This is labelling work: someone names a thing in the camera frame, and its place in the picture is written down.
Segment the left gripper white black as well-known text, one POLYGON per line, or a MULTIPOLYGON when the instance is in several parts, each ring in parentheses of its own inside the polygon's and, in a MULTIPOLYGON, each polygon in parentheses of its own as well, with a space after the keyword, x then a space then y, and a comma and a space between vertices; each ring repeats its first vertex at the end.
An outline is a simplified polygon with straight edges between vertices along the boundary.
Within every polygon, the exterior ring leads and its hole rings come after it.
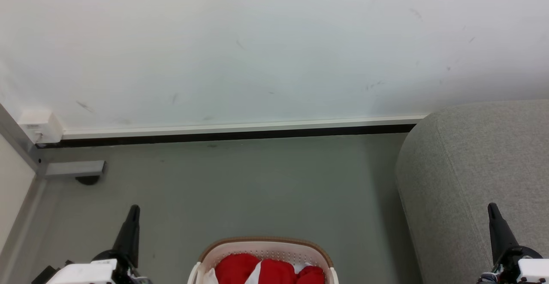
POLYGON ((140 207, 132 205, 112 250, 103 251, 87 264, 67 264, 46 284, 147 284, 139 266, 140 207))

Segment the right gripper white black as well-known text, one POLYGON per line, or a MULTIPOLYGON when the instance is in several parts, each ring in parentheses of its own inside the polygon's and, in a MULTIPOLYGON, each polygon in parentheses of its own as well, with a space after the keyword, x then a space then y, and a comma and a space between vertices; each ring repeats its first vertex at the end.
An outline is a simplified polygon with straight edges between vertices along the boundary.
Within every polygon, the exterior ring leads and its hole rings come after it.
POLYGON ((488 216, 492 259, 495 265, 490 272, 481 274, 478 283, 547 284, 549 259, 543 258, 531 248, 519 246, 495 202, 489 203, 488 216))

